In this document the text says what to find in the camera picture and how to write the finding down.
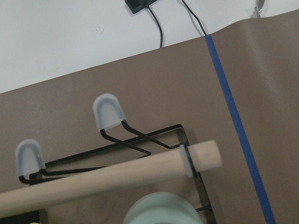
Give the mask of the green cup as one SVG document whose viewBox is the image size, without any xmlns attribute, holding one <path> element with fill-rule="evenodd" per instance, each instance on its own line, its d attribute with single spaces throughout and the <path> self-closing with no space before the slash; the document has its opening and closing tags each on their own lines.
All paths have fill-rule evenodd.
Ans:
<svg viewBox="0 0 299 224">
<path fill-rule="evenodd" d="M 124 224 L 202 224 L 194 207 L 169 192 L 156 192 L 139 199 L 126 214 Z"/>
</svg>

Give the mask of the small black puck device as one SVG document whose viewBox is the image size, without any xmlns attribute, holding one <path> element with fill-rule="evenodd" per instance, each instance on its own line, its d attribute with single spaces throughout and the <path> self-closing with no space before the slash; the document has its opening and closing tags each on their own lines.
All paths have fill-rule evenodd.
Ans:
<svg viewBox="0 0 299 224">
<path fill-rule="evenodd" d="M 125 0 L 125 3 L 131 12 L 136 14 L 156 1 L 157 0 Z"/>
</svg>

